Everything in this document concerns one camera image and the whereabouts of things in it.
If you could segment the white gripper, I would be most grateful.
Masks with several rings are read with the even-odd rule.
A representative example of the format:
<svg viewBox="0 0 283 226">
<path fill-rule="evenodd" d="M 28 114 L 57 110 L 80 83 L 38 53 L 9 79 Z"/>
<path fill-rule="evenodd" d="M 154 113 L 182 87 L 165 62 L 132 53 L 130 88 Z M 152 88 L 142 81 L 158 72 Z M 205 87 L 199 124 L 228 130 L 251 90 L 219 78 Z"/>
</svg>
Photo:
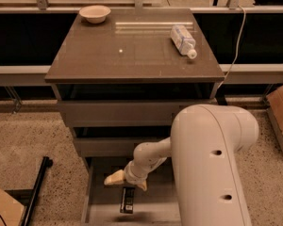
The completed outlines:
<svg viewBox="0 0 283 226">
<path fill-rule="evenodd" d="M 129 162 L 125 166 L 125 171 L 122 169 L 109 175 L 104 180 L 105 186 L 122 185 L 127 180 L 132 185 L 137 185 L 143 191 L 147 190 L 146 179 L 148 177 L 149 168 L 137 164 L 135 162 Z"/>
</svg>

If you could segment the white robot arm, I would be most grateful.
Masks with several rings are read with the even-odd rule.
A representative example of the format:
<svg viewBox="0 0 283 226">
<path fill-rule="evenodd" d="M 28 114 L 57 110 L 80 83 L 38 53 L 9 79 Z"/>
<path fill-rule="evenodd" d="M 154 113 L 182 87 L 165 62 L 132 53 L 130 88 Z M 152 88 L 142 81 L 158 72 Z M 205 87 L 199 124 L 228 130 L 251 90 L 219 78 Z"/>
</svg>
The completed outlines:
<svg viewBox="0 0 283 226">
<path fill-rule="evenodd" d="M 235 153 L 255 144 L 258 132 L 257 120 L 243 108 L 188 106 L 175 116 L 169 137 L 139 144 L 104 184 L 145 190 L 148 174 L 170 157 L 182 226 L 252 226 Z"/>
</svg>

